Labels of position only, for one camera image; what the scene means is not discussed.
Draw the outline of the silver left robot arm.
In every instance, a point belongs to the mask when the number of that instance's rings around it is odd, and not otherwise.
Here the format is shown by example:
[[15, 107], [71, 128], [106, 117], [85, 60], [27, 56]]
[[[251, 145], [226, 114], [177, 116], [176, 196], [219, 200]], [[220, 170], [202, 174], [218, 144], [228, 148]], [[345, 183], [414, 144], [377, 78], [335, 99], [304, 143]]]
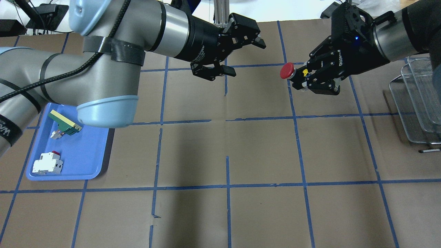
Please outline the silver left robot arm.
[[84, 37], [82, 55], [1, 48], [1, 155], [47, 103], [75, 106], [80, 123], [131, 125], [145, 53], [190, 63], [213, 81], [236, 76], [222, 62], [236, 49], [266, 48], [257, 22], [231, 13], [219, 27], [192, 15], [186, 1], [71, 0], [69, 25]]

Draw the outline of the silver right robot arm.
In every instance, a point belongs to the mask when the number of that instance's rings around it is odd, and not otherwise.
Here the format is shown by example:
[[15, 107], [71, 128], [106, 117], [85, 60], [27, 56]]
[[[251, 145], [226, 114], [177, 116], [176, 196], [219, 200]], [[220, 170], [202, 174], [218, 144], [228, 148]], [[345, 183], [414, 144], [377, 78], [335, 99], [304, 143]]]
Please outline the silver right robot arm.
[[440, 1], [419, 0], [397, 12], [373, 18], [347, 0], [331, 14], [331, 34], [296, 69], [280, 71], [296, 90], [338, 95], [338, 80], [360, 75], [411, 55], [428, 53], [436, 92], [440, 93]]

